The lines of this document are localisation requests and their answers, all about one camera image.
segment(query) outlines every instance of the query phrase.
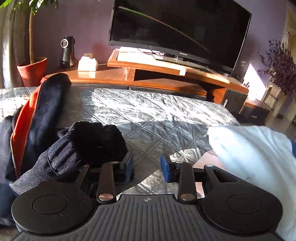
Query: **plant stem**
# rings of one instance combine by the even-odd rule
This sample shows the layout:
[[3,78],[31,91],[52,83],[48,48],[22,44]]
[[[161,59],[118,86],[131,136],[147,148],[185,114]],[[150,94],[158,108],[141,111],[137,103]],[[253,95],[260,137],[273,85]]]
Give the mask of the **plant stem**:
[[30,42],[30,64],[34,63],[34,54],[33,54],[33,11],[30,12],[30,21],[29,21],[29,42]]

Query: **tissue box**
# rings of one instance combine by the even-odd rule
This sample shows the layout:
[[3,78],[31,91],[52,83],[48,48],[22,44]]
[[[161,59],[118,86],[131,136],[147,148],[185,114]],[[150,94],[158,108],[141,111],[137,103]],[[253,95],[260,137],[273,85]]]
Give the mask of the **tissue box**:
[[78,63],[78,71],[96,71],[98,62],[95,58],[82,56]]

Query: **sunlight patch on wall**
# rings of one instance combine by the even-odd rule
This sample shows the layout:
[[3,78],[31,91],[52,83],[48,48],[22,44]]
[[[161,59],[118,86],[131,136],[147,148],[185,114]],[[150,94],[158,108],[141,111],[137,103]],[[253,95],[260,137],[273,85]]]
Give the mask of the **sunlight patch on wall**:
[[246,75],[244,76],[244,84],[247,84],[250,86],[249,87],[249,98],[254,100],[258,99],[261,100],[266,87],[262,83],[262,80],[260,76],[258,75],[257,71],[254,69],[254,67],[249,64],[248,70],[246,72]]

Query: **orange flower pot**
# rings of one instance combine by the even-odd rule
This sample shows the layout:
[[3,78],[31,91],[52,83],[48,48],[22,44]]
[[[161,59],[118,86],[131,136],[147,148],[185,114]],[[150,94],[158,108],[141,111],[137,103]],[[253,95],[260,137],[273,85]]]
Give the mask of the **orange flower pot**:
[[47,65],[46,57],[35,59],[35,63],[29,65],[19,65],[17,67],[25,87],[39,86],[45,75]]

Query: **silver bedspread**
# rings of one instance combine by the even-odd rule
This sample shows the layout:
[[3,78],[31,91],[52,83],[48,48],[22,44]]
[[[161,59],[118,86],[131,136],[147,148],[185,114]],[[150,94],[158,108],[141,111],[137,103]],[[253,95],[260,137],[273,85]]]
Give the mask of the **silver bedspread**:
[[[34,89],[0,90],[0,121],[21,107]],[[135,180],[123,187],[125,194],[176,194],[177,185],[164,182],[160,154],[193,165],[211,149],[209,126],[239,125],[224,107],[214,103],[87,84],[70,88],[57,127],[77,121],[114,124],[120,129],[134,156]]]

